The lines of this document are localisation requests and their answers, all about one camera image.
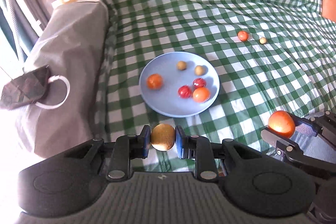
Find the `curtain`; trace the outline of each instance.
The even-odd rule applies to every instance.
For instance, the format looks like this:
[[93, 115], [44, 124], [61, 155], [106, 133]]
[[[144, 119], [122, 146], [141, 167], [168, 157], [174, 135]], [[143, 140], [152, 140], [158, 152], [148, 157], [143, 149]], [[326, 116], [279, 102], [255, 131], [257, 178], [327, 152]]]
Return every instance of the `curtain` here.
[[[15, 12], [15, 20], [17, 24], [18, 36], [20, 39], [20, 46], [24, 51], [24, 60], [27, 58], [27, 54], [33, 48], [33, 45], [38, 39], [38, 35], [31, 27], [29, 21], [21, 11], [19, 5], [15, 0], [12, 0], [12, 5]], [[7, 10], [7, 5], [5, 0], [0, 0], [0, 29], [3, 32], [4, 36], [7, 38], [7, 42], [10, 44], [11, 48], [15, 52], [16, 56], [18, 56], [18, 52], [16, 50], [16, 45], [14, 41], [13, 32], [8, 23], [10, 13]]]

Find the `plate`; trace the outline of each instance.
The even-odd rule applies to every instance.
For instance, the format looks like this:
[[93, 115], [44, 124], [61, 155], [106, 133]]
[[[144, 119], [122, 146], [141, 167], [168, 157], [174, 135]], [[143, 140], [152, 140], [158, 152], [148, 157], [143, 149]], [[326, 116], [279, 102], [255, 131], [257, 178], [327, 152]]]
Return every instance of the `plate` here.
[[[178, 61], [187, 63], [187, 69], [178, 70]], [[204, 66], [205, 74], [197, 76], [194, 69], [197, 65]], [[158, 73], [163, 78], [163, 86], [159, 90], [147, 87], [148, 76]], [[193, 89], [196, 78], [206, 80], [206, 87], [211, 97], [204, 103], [196, 103], [192, 97], [183, 99], [179, 97], [178, 89], [188, 85]], [[145, 103], [156, 112], [173, 118], [184, 118], [199, 114], [206, 110], [216, 100], [219, 92], [219, 77], [214, 67], [204, 58], [189, 52], [169, 52], [150, 61], [142, 70], [139, 78], [139, 87]]]

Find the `metal rivet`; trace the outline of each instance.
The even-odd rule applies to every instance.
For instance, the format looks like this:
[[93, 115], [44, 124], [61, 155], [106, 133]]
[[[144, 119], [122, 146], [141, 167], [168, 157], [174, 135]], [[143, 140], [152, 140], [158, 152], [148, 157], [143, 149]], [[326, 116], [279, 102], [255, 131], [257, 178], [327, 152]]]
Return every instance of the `metal rivet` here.
[[113, 170], [109, 172], [109, 177], [111, 179], [121, 179], [125, 176], [125, 173], [121, 170]]
[[215, 172], [212, 172], [212, 171], [203, 171], [202, 173], [201, 173], [201, 178], [202, 179], [207, 179], [207, 180], [209, 180], [209, 179], [214, 179], [214, 178], [216, 178], [217, 177], [217, 174], [215, 173]]

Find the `tomato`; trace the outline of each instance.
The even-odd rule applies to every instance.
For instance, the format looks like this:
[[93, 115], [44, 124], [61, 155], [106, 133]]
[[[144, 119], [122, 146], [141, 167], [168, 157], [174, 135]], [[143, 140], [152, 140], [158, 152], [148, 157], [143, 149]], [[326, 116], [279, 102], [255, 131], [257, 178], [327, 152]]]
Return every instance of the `tomato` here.
[[271, 115], [268, 119], [268, 127], [286, 138], [292, 137], [295, 132], [294, 120], [283, 110], [278, 110]]
[[247, 39], [249, 39], [249, 34], [245, 31], [240, 31], [238, 33], [238, 38], [240, 39], [240, 41], [246, 41]]
[[189, 98], [191, 96], [191, 89], [187, 85], [183, 85], [178, 89], [178, 94], [181, 98]]
[[151, 90], [160, 89], [162, 87], [162, 84], [163, 84], [162, 76], [157, 74], [157, 73], [153, 74], [153, 75], [150, 75], [147, 78], [147, 86]]
[[210, 91], [207, 88], [198, 88], [194, 90], [193, 99], [197, 103], [203, 103], [210, 99]]
[[193, 82], [194, 88], [203, 88], [207, 85], [207, 82], [203, 78], [197, 78]]

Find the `white strap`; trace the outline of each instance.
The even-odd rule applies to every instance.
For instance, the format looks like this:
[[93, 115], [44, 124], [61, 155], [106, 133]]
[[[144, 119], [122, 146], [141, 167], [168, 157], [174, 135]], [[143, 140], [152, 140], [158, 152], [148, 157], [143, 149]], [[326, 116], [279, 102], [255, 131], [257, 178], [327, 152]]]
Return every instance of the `white strap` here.
[[48, 79], [48, 84], [50, 84], [52, 82], [55, 82], [57, 80], [63, 81], [65, 83], [65, 85], [67, 86], [67, 95], [65, 96], [64, 100], [62, 102], [60, 102], [59, 104], [53, 105], [53, 106], [49, 106], [49, 105], [45, 105], [45, 104], [41, 104], [39, 102], [36, 102], [35, 103], [36, 106], [38, 106], [40, 108], [43, 108], [43, 109], [55, 109], [55, 108], [58, 108], [61, 105], [63, 105], [63, 103], [66, 101], [66, 99], [68, 98], [69, 93], [70, 93], [70, 83], [69, 83], [69, 80], [66, 79], [64, 76], [55, 75], [55, 76], [52, 76]]

